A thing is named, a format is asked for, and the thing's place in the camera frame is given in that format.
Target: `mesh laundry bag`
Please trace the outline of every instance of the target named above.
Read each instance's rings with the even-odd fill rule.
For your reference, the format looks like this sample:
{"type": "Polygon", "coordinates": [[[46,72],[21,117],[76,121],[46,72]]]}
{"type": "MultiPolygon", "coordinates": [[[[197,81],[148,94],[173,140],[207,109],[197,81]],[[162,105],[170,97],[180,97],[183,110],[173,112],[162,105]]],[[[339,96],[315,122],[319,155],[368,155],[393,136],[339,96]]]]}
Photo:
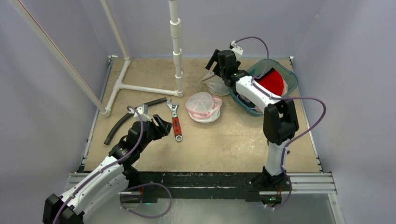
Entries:
{"type": "Polygon", "coordinates": [[[207,92],[199,92],[187,100],[186,108],[194,121],[210,123],[219,118],[222,104],[223,101],[220,98],[212,97],[207,92]]]}
{"type": "Polygon", "coordinates": [[[225,96],[230,94],[230,88],[224,84],[223,79],[216,76],[212,71],[202,78],[202,82],[208,86],[209,91],[214,95],[225,96]]]}

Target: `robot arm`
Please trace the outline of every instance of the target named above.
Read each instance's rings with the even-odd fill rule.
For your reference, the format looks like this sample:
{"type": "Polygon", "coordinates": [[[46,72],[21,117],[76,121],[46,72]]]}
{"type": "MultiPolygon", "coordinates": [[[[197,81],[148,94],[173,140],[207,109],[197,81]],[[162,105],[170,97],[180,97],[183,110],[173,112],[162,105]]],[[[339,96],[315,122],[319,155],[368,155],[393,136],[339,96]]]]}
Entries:
{"type": "Polygon", "coordinates": [[[143,118],[143,135],[137,148],[129,153],[141,133],[139,121],[132,125],[128,135],[121,138],[109,155],[87,177],[61,196],[57,197],[52,194],[47,198],[44,205],[43,223],[53,223],[61,206],[66,204],[60,213],[59,223],[82,224],[83,217],[86,220],[96,208],[127,188],[129,180],[134,179],[136,175],[132,164],[139,159],[140,153],[151,141],[167,136],[172,128],[172,123],[162,120],[156,114],[153,117],[158,125],[152,119],[148,119],[145,105],[139,106],[137,111],[142,113],[143,118]],[[128,153],[128,157],[105,169],[128,153]]]}
{"type": "Polygon", "coordinates": [[[242,52],[235,42],[230,44],[228,50],[216,49],[206,69],[209,70],[212,63],[217,62],[213,72],[223,79],[225,85],[247,97],[264,112],[263,132],[269,143],[269,151],[263,172],[273,182],[283,174],[281,165],[286,158],[286,153],[282,153],[283,148],[298,130],[296,109],[293,100],[279,100],[280,96],[258,83],[253,85],[253,77],[245,70],[238,69],[242,52]]]}

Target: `gray wall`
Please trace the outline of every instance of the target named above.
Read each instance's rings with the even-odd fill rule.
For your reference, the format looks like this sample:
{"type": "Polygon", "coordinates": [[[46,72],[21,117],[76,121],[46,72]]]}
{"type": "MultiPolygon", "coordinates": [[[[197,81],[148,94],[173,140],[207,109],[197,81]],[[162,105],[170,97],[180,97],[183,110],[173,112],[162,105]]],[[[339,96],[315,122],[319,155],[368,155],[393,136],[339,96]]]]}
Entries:
{"type": "MultiPolygon", "coordinates": [[[[180,0],[182,49],[186,57],[211,56],[232,40],[256,35],[272,57],[293,56],[324,0],[180,0]]],[[[99,1],[82,1],[108,54],[122,55],[99,1]]],[[[167,0],[108,0],[134,57],[172,57],[167,0]]],[[[241,43],[245,57],[264,57],[258,41],[241,43]]]]}
{"type": "MultiPolygon", "coordinates": [[[[313,137],[348,224],[395,223],[394,0],[327,0],[293,67],[328,114],[313,137]]],[[[304,103],[312,124],[321,112],[304,103]]]]}
{"type": "MultiPolygon", "coordinates": [[[[107,56],[81,3],[23,2],[99,95],[107,56]]],[[[0,223],[40,223],[81,162],[96,108],[7,1],[0,30],[0,223]]]]}

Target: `adjustable wrench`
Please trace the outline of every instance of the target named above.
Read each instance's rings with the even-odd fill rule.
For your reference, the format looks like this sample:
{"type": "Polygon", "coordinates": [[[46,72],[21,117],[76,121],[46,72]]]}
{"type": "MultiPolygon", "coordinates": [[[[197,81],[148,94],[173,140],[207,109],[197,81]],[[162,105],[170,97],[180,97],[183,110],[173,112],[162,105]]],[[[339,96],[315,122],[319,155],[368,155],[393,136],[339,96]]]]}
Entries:
{"type": "Polygon", "coordinates": [[[166,105],[168,105],[170,111],[172,111],[172,123],[173,123],[173,132],[175,133],[176,141],[181,142],[182,137],[182,129],[180,128],[179,118],[177,117],[177,108],[179,104],[174,104],[171,102],[171,98],[166,101],[166,105]]]}

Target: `wrench jaw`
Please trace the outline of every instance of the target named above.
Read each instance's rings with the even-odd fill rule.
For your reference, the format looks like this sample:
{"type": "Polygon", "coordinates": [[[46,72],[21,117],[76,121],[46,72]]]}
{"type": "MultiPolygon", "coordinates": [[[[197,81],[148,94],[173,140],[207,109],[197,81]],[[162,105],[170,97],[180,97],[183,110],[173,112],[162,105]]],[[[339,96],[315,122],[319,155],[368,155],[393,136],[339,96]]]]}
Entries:
{"type": "Polygon", "coordinates": [[[171,102],[171,100],[172,99],[169,98],[166,101],[166,105],[169,107],[170,111],[172,111],[172,117],[175,118],[175,117],[177,117],[177,109],[179,107],[179,104],[174,104],[174,103],[171,102]]]}

